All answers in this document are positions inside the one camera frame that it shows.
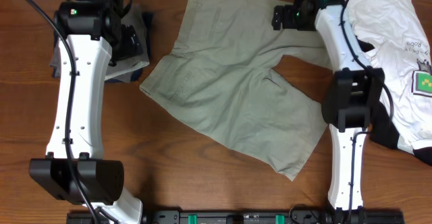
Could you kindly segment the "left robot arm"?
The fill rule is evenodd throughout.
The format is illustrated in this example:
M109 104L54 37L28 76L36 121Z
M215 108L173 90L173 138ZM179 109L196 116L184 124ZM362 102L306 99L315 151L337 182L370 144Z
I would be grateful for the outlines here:
M101 134L106 81L130 82L149 64L141 9L114 0L66 1L53 24L60 77L55 125L29 174L52 197L88 208L86 215L68 215L68 223L141 223L143 204L126 189L122 162L104 158Z

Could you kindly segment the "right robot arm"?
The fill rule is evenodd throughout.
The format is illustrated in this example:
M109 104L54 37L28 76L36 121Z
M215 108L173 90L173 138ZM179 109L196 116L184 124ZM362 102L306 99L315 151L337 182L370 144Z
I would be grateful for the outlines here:
M379 104L384 73L364 56L346 13L345 0L294 0L278 5L274 30L314 30L327 49L333 77L321 104L333 147L328 201L335 213L363 206L362 146Z

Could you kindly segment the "khaki green shorts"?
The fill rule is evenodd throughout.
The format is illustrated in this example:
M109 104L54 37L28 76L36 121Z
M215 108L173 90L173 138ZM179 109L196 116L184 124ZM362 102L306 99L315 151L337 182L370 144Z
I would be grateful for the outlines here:
M275 71L330 68L314 31L274 30L278 0L188 0L178 38L140 90L188 127L294 179L326 128L317 101Z

